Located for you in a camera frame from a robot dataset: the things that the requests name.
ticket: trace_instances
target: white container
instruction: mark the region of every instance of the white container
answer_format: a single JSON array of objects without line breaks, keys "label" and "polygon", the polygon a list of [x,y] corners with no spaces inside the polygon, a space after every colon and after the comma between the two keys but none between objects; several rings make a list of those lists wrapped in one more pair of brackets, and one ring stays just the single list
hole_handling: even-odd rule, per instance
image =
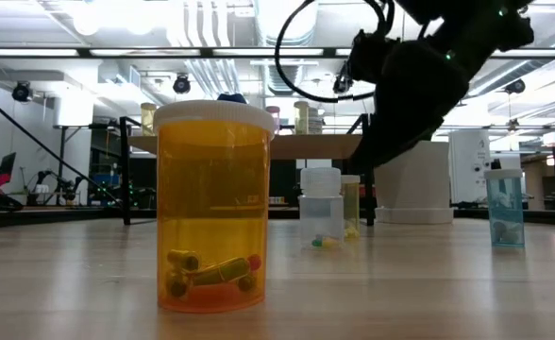
[{"label": "white container", "polygon": [[307,168],[301,171],[299,198],[301,243],[309,249],[340,248],[345,238],[341,171]]}]

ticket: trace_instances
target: ceiling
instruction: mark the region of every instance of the ceiling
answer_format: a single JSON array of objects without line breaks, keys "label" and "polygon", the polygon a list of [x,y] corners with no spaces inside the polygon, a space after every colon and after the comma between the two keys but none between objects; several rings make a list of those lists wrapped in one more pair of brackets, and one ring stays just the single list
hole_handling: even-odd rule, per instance
[{"label": "ceiling", "polygon": [[[140,18],[153,18],[153,28],[144,35],[131,33],[126,27],[115,24],[111,19],[131,18],[123,4],[135,0],[96,0],[110,2],[111,15],[101,18],[105,26],[92,35],[79,34],[75,28],[75,6],[82,5],[80,0],[0,0],[0,46],[170,46],[166,37],[166,27],[178,22],[175,11],[169,1],[145,1],[139,7]],[[258,35],[255,28],[253,0],[227,0],[227,35],[231,45],[256,46]],[[299,0],[285,0],[280,4],[286,9],[293,8]],[[392,38],[402,37],[414,39],[420,27],[397,9],[395,25],[391,32]],[[202,15],[198,14],[199,32],[202,33]],[[555,0],[537,0],[530,6],[528,15],[532,19],[536,40],[534,45],[550,47],[555,45]],[[131,23],[138,18],[132,17]],[[313,30],[311,45],[315,46],[349,46],[352,38],[360,28],[371,31],[377,19],[372,10],[360,0],[320,0],[317,11],[317,23]],[[438,26],[433,23],[429,33]],[[242,92],[252,102],[268,105],[270,102],[288,103],[288,99],[276,100],[266,92],[263,86],[263,67],[252,66],[251,60],[237,59],[235,67],[241,82]],[[341,60],[309,60],[316,61],[313,66],[305,66],[305,75],[300,83],[303,90],[322,95],[331,95],[334,74],[338,72]],[[134,66],[141,72],[142,86],[146,94],[160,103],[204,97],[204,92],[193,81],[192,90],[188,94],[177,95],[171,86],[177,73],[187,73],[184,60],[169,59],[130,59],[118,61],[122,69]],[[478,84],[492,81],[510,71],[519,61],[490,60],[473,79],[471,88]],[[0,68],[4,70],[49,70],[61,71],[79,81],[93,94],[103,99],[98,101],[95,114],[99,115],[136,115],[139,111],[139,96],[133,95],[120,86],[100,82],[96,76],[100,61],[98,60],[0,60]],[[527,89],[522,94],[507,95],[497,89],[478,97],[470,97],[463,101],[463,106],[456,108],[447,117],[446,124],[505,124],[511,117],[518,117],[521,124],[543,125],[555,122],[555,61],[536,69],[523,80]],[[372,91],[370,84],[359,83],[354,93]],[[347,125],[362,112],[372,112],[371,100],[365,102],[345,102],[337,105],[324,105],[326,116],[336,125]]]}]

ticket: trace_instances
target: robotic arm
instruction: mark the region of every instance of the robotic arm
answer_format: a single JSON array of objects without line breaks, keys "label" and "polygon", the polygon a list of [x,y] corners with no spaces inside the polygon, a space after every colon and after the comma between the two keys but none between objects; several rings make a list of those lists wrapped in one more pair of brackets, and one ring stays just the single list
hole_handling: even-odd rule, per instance
[{"label": "robotic arm", "polygon": [[[421,140],[430,139],[443,117],[466,95],[469,82],[496,51],[533,42],[529,18],[519,12],[532,0],[395,0],[423,28],[415,41],[387,38],[395,16],[394,0],[364,0],[378,16],[377,30],[355,37],[348,61],[335,83],[335,93],[348,90],[352,80],[376,84],[374,93],[322,98],[298,89],[281,70],[279,48],[296,14],[277,37],[276,67],[284,82],[311,100],[336,103],[374,96],[376,112],[369,133],[351,157],[353,168],[380,166]],[[382,10],[387,8],[385,16]],[[429,23],[443,18],[432,36]]]}]

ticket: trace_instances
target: yellow capsule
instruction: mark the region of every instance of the yellow capsule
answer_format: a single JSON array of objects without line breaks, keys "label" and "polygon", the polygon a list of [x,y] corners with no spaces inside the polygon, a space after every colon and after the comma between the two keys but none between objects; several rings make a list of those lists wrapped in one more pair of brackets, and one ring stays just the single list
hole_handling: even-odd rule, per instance
[{"label": "yellow capsule", "polygon": [[194,251],[173,249],[168,252],[166,259],[173,265],[176,271],[185,270],[192,272],[198,270],[200,266],[200,259]]}]

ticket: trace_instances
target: fluorescent light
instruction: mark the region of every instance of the fluorescent light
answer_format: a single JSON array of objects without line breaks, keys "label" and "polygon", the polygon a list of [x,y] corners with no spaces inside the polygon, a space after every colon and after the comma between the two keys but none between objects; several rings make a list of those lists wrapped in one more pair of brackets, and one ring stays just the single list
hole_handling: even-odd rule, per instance
[{"label": "fluorescent light", "polygon": [[514,49],[507,52],[496,51],[492,55],[496,58],[555,58],[555,49],[542,49],[542,48],[520,48]]},{"label": "fluorescent light", "polygon": [[336,55],[337,56],[348,56],[351,54],[351,49],[350,48],[338,48],[336,49]]},{"label": "fluorescent light", "polygon": [[78,57],[78,52],[61,48],[0,48],[0,57]]},{"label": "fluorescent light", "polygon": [[[217,48],[214,50],[215,56],[256,56],[256,57],[272,57],[276,53],[274,48]],[[279,50],[282,58],[300,57],[300,56],[321,56],[324,54],[322,48],[288,48],[283,47]]]},{"label": "fluorescent light", "polygon": [[166,56],[185,56],[197,57],[200,55],[199,49],[176,49],[176,48],[157,48],[157,49],[92,49],[91,55],[94,57],[166,57]]},{"label": "fluorescent light", "polygon": [[[280,60],[280,65],[283,66],[317,66],[319,62],[309,60]],[[265,60],[251,60],[251,66],[275,66],[276,62],[272,59]]]}]

